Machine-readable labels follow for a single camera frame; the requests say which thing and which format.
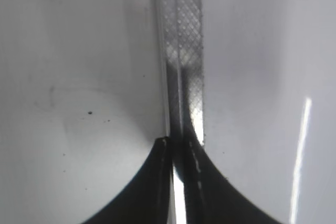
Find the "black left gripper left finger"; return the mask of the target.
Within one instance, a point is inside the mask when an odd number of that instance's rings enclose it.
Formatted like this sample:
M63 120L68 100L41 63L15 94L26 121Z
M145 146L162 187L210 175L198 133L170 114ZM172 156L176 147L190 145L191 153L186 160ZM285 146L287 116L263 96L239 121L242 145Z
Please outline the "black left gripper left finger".
M85 223L167 223L172 146L160 137L132 180Z

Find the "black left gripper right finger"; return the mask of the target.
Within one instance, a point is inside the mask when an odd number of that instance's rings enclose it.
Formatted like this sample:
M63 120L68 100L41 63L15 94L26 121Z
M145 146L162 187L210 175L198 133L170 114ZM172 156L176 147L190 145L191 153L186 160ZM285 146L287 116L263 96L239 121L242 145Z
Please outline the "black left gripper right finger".
M197 140L183 146L187 223L278 223L219 172Z

